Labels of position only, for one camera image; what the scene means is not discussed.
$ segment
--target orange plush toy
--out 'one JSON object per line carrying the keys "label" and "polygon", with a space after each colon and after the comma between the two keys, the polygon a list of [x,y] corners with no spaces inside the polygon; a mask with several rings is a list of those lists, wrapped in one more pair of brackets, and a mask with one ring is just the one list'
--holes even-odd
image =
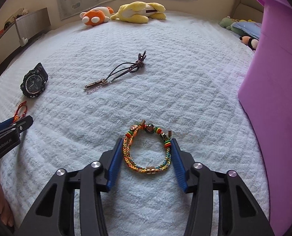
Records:
{"label": "orange plush toy", "polygon": [[82,18],[82,22],[87,26],[97,26],[102,23],[108,22],[113,9],[110,7],[96,7],[88,12],[82,12],[79,16]]}

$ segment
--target watch strap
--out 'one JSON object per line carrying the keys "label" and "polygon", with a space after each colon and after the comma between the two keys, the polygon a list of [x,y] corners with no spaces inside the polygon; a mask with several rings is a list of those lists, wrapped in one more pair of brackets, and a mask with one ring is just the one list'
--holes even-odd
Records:
{"label": "watch strap", "polygon": [[41,71],[42,75],[44,76],[44,78],[46,79],[46,81],[48,81],[48,74],[47,74],[46,70],[44,70],[41,63],[38,63],[34,69],[35,70],[39,69]]}

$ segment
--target watch face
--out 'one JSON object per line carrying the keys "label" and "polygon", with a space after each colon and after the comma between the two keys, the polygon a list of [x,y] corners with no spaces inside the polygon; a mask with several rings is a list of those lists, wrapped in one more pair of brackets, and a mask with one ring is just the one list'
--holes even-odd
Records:
{"label": "watch face", "polygon": [[26,81],[26,90],[29,94],[38,93],[42,87],[42,78],[39,75],[29,76]]}

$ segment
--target colorful braided bracelet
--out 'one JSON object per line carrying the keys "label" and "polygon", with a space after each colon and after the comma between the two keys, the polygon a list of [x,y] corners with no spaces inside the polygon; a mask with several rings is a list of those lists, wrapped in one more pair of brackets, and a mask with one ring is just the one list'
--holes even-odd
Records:
{"label": "colorful braided bracelet", "polygon": [[[149,166],[146,168],[140,167],[136,165],[136,163],[133,161],[131,154],[130,154],[130,148],[133,143],[134,137],[137,135],[138,131],[142,129],[146,131],[149,134],[157,133],[160,135],[164,141],[164,148],[166,149],[166,157],[163,161],[163,163],[157,167],[154,166]],[[130,130],[126,133],[124,142],[123,142],[123,155],[124,155],[124,160],[128,164],[128,166],[141,173],[147,173],[147,174],[155,174],[158,171],[163,171],[167,169],[170,165],[171,162],[171,154],[170,154],[170,138],[171,138],[171,131],[168,131],[168,136],[162,132],[161,128],[155,127],[152,124],[145,125],[145,120],[142,120],[142,122],[139,125],[133,125],[131,126]]]}

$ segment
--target red bracelet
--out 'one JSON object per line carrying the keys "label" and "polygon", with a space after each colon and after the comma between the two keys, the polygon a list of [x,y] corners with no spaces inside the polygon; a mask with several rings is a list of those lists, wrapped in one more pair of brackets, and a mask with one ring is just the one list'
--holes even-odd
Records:
{"label": "red bracelet", "polygon": [[[17,122],[18,120],[24,118],[26,116],[26,113],[27,113],[27,105],[26,105],[27,101],[24,101],[23,103],[19,104],[18,108],[17,108],[17,111],[14,115],[14,120],[13,120],[13,123],[14,122]],[[19,109],[21,109],[23,106],[26,107],[25,111],[23,112],[23,114],[21,116],[18,116],[18,111]]]}

